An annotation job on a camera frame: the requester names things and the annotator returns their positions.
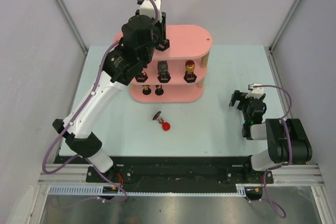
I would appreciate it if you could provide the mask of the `grey masked bat figurine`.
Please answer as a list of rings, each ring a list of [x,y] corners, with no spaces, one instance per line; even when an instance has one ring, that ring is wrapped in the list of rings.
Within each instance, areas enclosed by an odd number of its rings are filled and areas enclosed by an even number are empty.
[[[157,63],[158,70],[158,80],[160,83],[168,83],[171,79],[170,73],[168,71],[167,61],[159,61]]]

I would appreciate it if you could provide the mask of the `red gold armor figurine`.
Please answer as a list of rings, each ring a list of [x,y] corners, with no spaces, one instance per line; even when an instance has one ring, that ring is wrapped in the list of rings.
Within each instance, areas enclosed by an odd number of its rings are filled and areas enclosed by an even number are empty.
[[[185,75],[184,75],[184,80],[187,83],[194,83],[197,79],[196,74],[194,73],[195,71],[195,62],[193,60],[188,60],[185,63]]]

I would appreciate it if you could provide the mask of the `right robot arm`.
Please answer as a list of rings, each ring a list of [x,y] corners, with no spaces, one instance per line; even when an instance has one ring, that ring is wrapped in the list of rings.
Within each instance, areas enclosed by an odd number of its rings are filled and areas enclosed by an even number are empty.
[[[250,141],[266,141],[267,149],[250,158],[253,170],[262,171],[273,167],[301,164],[311,161],[312,147],[299,119],[263,119],[267,106],[263,88],[249,93],[235,90],[229,106],[238,102],[242,112],[243,138]]]

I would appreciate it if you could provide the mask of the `brown-haired archer figurine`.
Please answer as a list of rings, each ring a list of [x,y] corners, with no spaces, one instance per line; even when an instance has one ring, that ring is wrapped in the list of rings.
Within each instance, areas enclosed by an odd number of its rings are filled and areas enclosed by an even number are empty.
[[[146,74],[146,72],[141,72],[135,76],[135,80],[139,83],[144,83],[147,81],[147,79],[148,75]]]

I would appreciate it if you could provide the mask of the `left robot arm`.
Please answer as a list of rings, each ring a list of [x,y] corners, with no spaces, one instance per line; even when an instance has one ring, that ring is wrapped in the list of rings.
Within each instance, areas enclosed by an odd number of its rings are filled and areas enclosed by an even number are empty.
[[[102,173],[113,166],[113,161],[92,129],[110,102],[152,61],[164,39],[162,28],[157,25],[159,17],[157,10],[154,17],[131,17],[121,28],[122,37],[104,53],[86,97],[66,118],[53,122],[58,132],[56,140],[64,138],[72,151]]]

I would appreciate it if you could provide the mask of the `blue shield hero figurine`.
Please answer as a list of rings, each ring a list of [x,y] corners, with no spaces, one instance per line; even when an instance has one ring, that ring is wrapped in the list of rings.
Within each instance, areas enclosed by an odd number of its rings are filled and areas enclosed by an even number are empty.
[[[161,41],[159,44],[157,44],[155,48],[158,51],[166,51],[167,49],[170,48],[170,40],[166,39],[166,40]]]

